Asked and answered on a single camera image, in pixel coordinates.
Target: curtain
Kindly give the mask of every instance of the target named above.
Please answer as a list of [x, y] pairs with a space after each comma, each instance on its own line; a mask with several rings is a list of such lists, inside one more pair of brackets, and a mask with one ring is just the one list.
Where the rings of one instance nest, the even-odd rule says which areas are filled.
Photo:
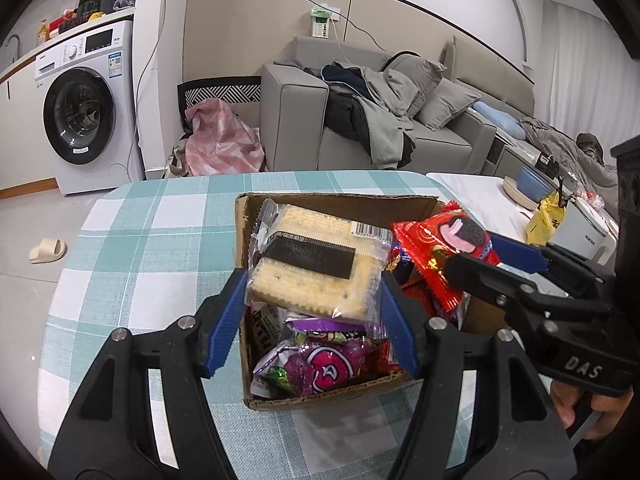
[[534, 93], [536, 117], [574, 140], [597, 136], [605, 164], [640, 134], [640, 62], [609, 23], [581, 10], [545, 0]]

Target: sofa armrest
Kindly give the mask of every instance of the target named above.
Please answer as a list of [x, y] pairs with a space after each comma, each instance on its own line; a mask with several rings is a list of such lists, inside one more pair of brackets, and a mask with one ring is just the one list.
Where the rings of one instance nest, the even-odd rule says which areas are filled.
[[466, 164], [465, 173], [480, 174], [494, 142], [495, 126], [480, 115], [466, 110], [462, 115], [450, 121], [447, 128], [471, 144], [471, 157]]
[[260, 140], [270, 171], [317, 170], [327, 84], [299, 68], [267, 63], [260, 89]]

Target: pink checkered cloth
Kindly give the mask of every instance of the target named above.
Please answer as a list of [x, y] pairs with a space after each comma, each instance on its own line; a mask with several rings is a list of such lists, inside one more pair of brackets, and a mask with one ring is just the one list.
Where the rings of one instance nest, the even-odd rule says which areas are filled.
[[185, 112], [193, 125], [185, 155], [193, 176], [220, 173], [258, 173], [264, 150], [256, 133], [227, 103], [209, 98]]

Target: human hand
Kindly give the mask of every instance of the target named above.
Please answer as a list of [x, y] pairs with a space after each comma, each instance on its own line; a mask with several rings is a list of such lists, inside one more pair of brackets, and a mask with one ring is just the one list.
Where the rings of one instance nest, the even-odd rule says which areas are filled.
[[[575, 386], [569, 386], [553, 380], [549, 394], [562, 421], [562, 426], [565, 429], [570, 428], [575, 421], [574, 406], [580, 400], [583, 391]], [[594, 395], [591, 399], [591, 409], [596, 412], [603, 412], [603, 415], [584, 438], [586, 440], [597, 440], [611, 433], [625, 413], [626, 407], [633, 399], [633, 396], [634, 392], [631, 388], [618, 399]]]

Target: black and white patterned fabric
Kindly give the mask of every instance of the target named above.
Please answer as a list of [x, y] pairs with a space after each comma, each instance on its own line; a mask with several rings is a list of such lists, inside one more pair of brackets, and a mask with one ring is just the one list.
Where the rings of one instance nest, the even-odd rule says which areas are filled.
[[191, 131], [185, 110], [205, 99], [216, 97], [230, 105], [259, 103], [260, 81], [260, 76], [215, 77], [196, 79], [178, 85], [178, 105], [184, 131]]

